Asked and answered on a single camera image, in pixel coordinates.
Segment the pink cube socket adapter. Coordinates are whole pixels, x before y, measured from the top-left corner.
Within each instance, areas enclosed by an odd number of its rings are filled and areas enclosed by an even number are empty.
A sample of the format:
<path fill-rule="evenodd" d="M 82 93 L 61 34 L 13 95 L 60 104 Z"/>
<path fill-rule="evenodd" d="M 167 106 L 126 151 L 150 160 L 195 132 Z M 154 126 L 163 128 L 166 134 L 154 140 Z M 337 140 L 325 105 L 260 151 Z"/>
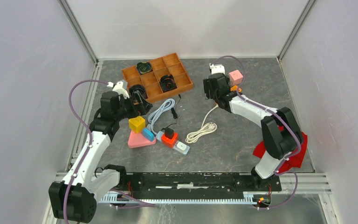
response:
<path fill-rule="evenodd" d="M 234 70 L 228 74 L 230 85 L 239 85 L 243 81 L 243 74 L 239 70 Z"/>

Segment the yellow cube socket adapter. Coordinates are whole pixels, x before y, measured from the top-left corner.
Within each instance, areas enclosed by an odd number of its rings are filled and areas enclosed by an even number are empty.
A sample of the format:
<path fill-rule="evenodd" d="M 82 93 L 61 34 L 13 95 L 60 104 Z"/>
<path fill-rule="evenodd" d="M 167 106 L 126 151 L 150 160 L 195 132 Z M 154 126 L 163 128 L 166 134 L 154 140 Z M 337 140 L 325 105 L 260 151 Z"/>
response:
<path fill-rule="evenodd" d="M 134 133 L 141 133 L 146 127 L 146 120 L 142 116 L 128 119 L 129 128 Z"/>

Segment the blue square plug adapter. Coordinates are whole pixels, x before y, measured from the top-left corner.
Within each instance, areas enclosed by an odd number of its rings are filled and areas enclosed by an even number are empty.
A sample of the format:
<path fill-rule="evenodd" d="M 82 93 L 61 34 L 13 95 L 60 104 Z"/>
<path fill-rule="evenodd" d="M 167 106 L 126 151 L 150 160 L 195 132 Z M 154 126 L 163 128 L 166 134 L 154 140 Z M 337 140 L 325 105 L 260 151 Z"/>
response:
<path fill-rule="evenodd" d="M 153 142 L 155 140 L 154 134 L 148 128 L 144 128 L 141 134 L 150 142 Z"/>

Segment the black power adapter plug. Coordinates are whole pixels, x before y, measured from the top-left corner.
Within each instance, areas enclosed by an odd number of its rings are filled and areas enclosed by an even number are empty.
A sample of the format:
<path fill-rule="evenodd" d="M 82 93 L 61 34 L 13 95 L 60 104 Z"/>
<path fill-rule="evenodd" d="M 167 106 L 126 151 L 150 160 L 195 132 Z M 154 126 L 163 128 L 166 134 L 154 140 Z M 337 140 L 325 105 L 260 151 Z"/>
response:
<path fill-rule="evenodd" d="M 173 139 L 173 137 L 175 135 L 175 132 L 171 128 L 167 127 L 167 128 L 164 129 L 164 131 L 165 131 L 165 137 L 166 138 L 168 138 L 170 140 Z"/>

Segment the red cube socket adapter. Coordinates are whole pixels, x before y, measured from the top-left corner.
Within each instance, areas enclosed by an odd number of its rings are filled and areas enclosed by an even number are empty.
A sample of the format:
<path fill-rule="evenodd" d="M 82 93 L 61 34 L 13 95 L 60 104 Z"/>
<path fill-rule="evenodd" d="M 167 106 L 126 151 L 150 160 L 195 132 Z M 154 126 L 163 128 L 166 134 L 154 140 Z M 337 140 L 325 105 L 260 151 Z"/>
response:
<path fill-rule="evenodd" d="M 163 135 L 161 136 L 161 142 L 169 148 L 173 148 L 177 143 L 177 141 L 178 141 L 178 134 L 176 132 L 173 133 L 173 137 L 171 139 L 168 138 L 165 133 L 163 133 Z"/>

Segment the light blue power strip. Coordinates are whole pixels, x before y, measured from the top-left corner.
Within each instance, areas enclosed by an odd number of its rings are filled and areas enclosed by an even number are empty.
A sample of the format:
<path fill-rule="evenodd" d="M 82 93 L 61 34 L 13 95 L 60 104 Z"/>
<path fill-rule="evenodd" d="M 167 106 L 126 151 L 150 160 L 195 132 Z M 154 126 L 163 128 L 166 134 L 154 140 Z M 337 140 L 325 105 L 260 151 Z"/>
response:
<path fill-rule="evenodd" d="M 163 131 L 159 131 L 159 132 L 157 133 L 157 135 L 156 135 L 157 141 L 163 143 L 163 141 L 162 141 L 162 139 L 161 139 L 163 135 L 164 135 L 164 132 L 163 132 Z M 190 147 L 189 147 L 187 144 L 181 142 L 180 140 L 177 140 L 177 141 L 175 142 L 175 144 L 174 144 L 172 147 L 170 147 L 170 148 L 173 149 L 173 150 L 175 150 L 175 151 L 177 151 L 177 152 L 179 152 L 179 153 L 181 153 L 181 154 L 183 154 L 183 155 L 187 155 L 187 153 L 188 153 L 189 150 L 190 150 Z"/>

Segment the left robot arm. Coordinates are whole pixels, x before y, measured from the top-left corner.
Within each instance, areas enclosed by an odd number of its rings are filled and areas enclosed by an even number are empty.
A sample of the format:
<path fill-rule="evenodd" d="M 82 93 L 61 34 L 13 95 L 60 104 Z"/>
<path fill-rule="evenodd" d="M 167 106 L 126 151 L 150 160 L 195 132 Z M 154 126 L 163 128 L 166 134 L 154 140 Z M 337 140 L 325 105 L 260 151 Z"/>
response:
<path fill-rule="evenodd" d="M 54 217 L 65 222 L 89 223 L 95 215 L 97 202 L 111 188 L 123 190 L 127 186 L 123 166 L 109 165 L 100 177 L 95 180 L 92 177 L 120 128 L 120 121 L 146 115 L 152 107 L 140 93 L 129 97 L 116 91 L 102 94 L 100 108 L 88 126 L 88 137 L 79 157 L 63 180 L 53 182 L 48 189 Z"/>

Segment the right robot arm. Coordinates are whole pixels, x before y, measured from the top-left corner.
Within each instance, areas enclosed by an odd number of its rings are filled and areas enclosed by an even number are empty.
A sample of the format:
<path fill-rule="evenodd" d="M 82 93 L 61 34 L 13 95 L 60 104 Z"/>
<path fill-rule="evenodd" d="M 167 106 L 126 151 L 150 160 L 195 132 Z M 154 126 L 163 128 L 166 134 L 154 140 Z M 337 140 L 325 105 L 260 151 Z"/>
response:
<path fill-rule="evenodd" d="M 203 88 L 206 98 L 214 100 L 219 108 L 240 115 L 261 128 L 265 152 L 251 171 L 250 183 L 255 190 L 265 189 L 269 178 L 280 173 L 284 162 L 302 150 L 303 134 L 293 112 L 287 107 L 267 107 L 231 90 L 228 76 L 222 73 L 204 79 Z"/>

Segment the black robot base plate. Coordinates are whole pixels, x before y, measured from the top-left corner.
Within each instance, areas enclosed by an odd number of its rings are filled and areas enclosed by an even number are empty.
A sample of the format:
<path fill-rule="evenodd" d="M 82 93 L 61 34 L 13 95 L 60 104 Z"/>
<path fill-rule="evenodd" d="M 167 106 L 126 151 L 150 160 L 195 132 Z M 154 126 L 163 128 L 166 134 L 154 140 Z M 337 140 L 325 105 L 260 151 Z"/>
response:
<path fill-rule="evenodd" d="M 243 193 L 269 193 L 282 190 L 273 175 L 258 181 L 251 173 L 240 172 L 126 172 L 120 171 L 115 186 L 136 199 L 241 199 Z"/>

